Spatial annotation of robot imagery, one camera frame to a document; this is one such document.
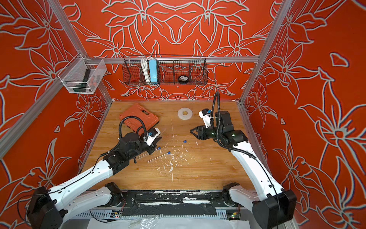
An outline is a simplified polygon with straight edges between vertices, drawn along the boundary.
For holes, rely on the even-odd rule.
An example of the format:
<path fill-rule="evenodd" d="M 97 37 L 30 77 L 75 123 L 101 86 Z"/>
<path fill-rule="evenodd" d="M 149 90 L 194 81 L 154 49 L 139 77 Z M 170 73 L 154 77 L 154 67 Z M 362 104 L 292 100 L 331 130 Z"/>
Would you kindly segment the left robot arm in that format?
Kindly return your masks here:
<path fill-rule="evenodd" d="M 139 121 L 143 134 L 131 132 L 123 135 L 121 127 L 128 119 Z M 37 188 L 30 195 L 26 213 L 20 218 L 33 229 L 58 229 L 73 217 L 95 207 L 121 204 L 124 201 L 122 191 L 113 182 L 90 193 L 87 190 L 118 174 L 140 154 L 147 152 L 151 155 L 162 137 L 158 128 L 147 129 L 142 119 L 133 115 L 120 122 L 118 133 L 119 142 L 101 154 L 90 169 L 50 189 Z"/>

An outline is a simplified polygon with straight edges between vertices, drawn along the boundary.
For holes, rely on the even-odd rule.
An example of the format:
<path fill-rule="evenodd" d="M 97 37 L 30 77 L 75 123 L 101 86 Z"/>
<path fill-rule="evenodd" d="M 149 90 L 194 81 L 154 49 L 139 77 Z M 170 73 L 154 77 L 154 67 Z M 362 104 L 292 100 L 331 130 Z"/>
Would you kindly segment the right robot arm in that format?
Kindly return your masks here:
<path fill-rule="evenodd" d="M 212 139 L 228 150 L 240 163 L 250 178 L 255 193 L 244 189 L 238 183 L 223 187 L 224 204 L 242 206 L 252 213 L 262 229 L 278 229 L 294 216 L 297 197 L 292 190 L 285 190 L 263 163 L 257 158 L 247 136 L 236 130 L 227 111 L 221 110 L 220 93 L 216 92 L 211 109 L 199 112 L 204 125 L 191 129 L 199 140 Z"/>

